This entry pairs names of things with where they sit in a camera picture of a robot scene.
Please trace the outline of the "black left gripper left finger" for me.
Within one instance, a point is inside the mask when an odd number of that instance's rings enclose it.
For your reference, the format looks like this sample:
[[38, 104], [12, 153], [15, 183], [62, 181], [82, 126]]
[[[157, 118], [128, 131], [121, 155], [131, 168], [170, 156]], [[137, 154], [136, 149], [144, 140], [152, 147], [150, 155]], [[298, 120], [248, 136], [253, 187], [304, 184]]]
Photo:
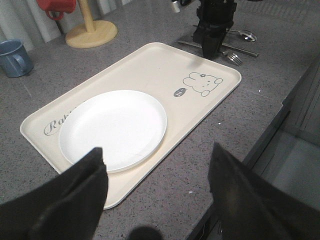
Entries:
[[61, 175], [2, 204], [0, 238], [91, 240], [108, 188], [103, 151], [96, 147]]

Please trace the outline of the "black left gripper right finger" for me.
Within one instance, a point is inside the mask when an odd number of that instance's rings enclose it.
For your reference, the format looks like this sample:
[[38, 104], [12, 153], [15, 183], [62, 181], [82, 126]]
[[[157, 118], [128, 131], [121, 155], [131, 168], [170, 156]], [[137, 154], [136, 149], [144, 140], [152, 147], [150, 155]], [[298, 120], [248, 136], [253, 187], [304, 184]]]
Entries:
[[208, 182], [224, 240], [318, 240], [320, 212], [275, 188], [218, 142]]

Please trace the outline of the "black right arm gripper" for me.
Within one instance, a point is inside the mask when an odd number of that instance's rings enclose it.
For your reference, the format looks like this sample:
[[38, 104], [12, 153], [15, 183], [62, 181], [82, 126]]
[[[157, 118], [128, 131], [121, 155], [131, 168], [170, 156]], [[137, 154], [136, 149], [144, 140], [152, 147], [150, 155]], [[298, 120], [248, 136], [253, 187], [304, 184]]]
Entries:
[[196, 10], [199, 23], [193, 33], [193, 41], [201, 43], [203, 57], [212, 60], [226, 36], [226, 30], [234, 22], [237, 3], [234, 0], [201, 0]]

